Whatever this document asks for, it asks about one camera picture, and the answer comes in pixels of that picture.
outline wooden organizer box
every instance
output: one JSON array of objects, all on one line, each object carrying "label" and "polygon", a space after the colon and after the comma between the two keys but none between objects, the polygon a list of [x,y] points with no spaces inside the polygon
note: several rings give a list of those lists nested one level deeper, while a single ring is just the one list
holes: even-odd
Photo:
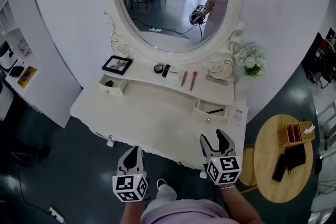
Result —
[{"label": "wooden organizer box", "polygon": [[315,132],[305,134],[305,129],[309,129],[312,122],[299,122],[295,124],[286,124],[278,130],[279,145],[281,148],[304,144],[315,139]]}]

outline electrical outlet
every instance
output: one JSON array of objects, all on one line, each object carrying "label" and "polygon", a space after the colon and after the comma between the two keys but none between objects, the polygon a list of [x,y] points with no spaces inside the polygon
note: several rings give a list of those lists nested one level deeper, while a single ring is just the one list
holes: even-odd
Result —
[{"label": "electrical outlet", "polygon": [[160,28],[153,28],[153,27],[151,27],[151,28],[149,28],[149,31],[151,31],[151,32],[157,32],[157,33],[160,33],[160,32],[162,31],[162,29],[160,29]]},{"label": "electrical outlet", "polygon": [[53,207],[50,207],[49,213],[54,219],[57,219],[60,223],[64,223],[64,217],[62,217]]}]

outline bracelet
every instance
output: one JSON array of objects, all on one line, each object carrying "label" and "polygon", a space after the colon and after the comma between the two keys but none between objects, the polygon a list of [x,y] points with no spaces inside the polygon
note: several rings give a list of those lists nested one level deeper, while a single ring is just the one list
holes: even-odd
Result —
[{"label": "bracelet", "polygon": [[228,186],[228,187],[222,187],[222,188],[219,188],[219,189],[227,189],[227,188],[235,188],[236,187],[236,185],[232,185],[232,186]]}]

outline black photo frame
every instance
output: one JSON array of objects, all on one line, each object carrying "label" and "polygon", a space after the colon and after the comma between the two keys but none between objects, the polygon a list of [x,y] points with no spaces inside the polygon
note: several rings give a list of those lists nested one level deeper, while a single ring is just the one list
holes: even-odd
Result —
[{"label": "black photo frame", "polygon": [[128,58],[121,58],[112,55],[110,59],[103,65],[102,70],[124,75],[127,69],[130,67],[133,60]]}]

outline white mirror frame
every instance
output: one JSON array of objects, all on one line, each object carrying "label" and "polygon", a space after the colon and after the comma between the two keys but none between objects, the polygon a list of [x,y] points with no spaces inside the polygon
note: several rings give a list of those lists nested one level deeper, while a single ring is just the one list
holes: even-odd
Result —
[{"label": "white mirror frame", "polygon": [[235,44],[240,43],[240,38],[243,31],[246,29],[246,25],[242,19],[240,19],[240,13],[242,9],[243,0],[228,0],[226,15],[224,21],[219,26],[217,32],[210,40],[203,45],[188,52],[165,52],[159,49],[155,49],[155,44],[148,44],[144,39],[139,36],[139,31],[132,22],[128,12],[126,11],[123,0],[107,0],[107,15],[111,16],[112,23],[114,24],[114,33],[117,34],[119,42],[114,44],[115,46],[121,45],[127,47],[127,50],[134,53],[133,59],[141,58],[139,51],[145,56],[151,58],[151,60],[170,63],[175,65],[183,65],[187,63],[199,62],[204,58],[213,54],[220,54],[228,52],[233,54],[233,48]]}]

